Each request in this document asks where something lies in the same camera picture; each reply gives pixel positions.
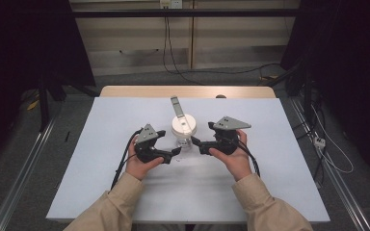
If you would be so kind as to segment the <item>black horizontal bar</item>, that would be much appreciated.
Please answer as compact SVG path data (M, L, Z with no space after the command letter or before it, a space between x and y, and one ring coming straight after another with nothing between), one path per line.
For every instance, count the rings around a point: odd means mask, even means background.
M80 10L72 15L94 17L285 17L297 16L298 9L182 9L182 10Z

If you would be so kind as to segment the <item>wooden table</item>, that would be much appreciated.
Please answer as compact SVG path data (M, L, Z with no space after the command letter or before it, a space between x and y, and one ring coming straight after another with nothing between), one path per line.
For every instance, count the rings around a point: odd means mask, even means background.
M269 87L225 86L106 86L101 97L196 97L196 98L275 98Z

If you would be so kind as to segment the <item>aluminium floor rail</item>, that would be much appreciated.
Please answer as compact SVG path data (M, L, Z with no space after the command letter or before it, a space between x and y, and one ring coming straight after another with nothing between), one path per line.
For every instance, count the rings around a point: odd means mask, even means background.
M23 194L26 184L32 175L34 168L40 158L40 154L49 139L57 118L53 116L45 125L44 129L38 133L37 139L30 150L22 169L6 195L0 206L0 231L6 231L13 212Z
M291 103L299 120L302 123L302 127L307 132L307 136L309 137L312 146L315 148L318 158L323 164L324 171L328 174L332 184L334 185L334 188L343 202L344 207L349 213L351 220L355 224L357 231L370 231L370 224L367 221L362 209L359 207L356 198L342 178L342 172L335 166L326 149L322 149L314 143L313 139L317 133L311 134L310 126L307 124L304 118L304 109L301 103L294 99L291 99Z

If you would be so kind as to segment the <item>person's left hand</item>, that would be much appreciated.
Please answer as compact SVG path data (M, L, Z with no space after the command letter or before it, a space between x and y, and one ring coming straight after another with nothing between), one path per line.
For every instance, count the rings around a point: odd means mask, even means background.
M147 173L155 167L158 167L164 162L162 157L156 158L148 163L143 163L141 160L138 159L137 154L135 152L134 144L136 138L134 138L128 147L128 155L126 161L126 169L125 172L130 174L131 176L135 177L136 179L142 181L147 176Z

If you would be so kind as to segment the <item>person's right hand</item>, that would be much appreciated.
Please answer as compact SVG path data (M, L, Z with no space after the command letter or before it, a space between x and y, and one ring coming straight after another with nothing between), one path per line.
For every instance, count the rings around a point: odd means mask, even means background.
M251 175L250 157L241 148L237 148L231 155L225 155L218 149L210 148L210 154L224 163L235 181Z

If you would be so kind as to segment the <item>black curtain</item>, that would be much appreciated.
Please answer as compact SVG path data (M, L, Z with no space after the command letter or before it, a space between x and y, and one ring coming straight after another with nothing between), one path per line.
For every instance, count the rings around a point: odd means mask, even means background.
M301 0L299 8L281 65L306 64L370 166L370 0Z
M21 94L41 86L61 98L62 85L95 80L70 0L0 0L0 145Z

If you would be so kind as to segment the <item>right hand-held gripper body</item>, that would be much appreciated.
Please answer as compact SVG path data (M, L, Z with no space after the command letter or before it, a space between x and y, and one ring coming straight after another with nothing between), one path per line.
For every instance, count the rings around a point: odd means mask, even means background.
M223 152L225 155L232 154L237 149L239 138L237 135L238 129L251 128L251 125L247 122L224 116L218 122L215 122L216 130L215 141L202 141L202 146L199 148L200 154L209 155L209 149L215 148Z

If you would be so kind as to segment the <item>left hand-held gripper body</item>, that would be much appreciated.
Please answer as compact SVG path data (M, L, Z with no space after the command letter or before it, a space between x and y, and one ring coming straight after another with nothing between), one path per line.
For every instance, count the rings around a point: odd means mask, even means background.
M164 164L169 164L171 162L170 154L171 152L165 150L159 150L155 147L157 142L156 130L147 124L138 135L134 148L139 160L143 163L148 163L156 158L162 157L164 159Z

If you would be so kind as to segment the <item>white table board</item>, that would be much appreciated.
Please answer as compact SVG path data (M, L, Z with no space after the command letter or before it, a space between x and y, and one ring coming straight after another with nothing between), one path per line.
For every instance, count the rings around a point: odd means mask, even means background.
M223 116L247 122L248 148L271 195L313 223L329 221L278 99L183 98L180 104L196 119L196 136L202 141L212 140L208 124ZM109 190L128 139L146 124L166 132L157 148L173 149L173 117L168 98L96 98L48 218L69 222ZM233 183L222 162L192 146L148 173L133 219L137 223L243 223L246 216Z

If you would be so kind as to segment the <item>black metal stand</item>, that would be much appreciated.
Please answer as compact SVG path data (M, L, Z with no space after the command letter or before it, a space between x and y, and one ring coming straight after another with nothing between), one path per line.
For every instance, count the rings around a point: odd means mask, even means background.
M63 90L61 80L54 75L42 74L39 78L39 98L40 98L40 131L42 132L48 125L50 114L48 106L48 95L55 101L64 101L66 93Z

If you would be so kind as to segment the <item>white wall socket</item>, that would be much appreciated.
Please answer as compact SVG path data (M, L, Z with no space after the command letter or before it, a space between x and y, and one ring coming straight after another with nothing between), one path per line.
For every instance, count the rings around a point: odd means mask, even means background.
M161 9L182 9L182 0L160 0Z

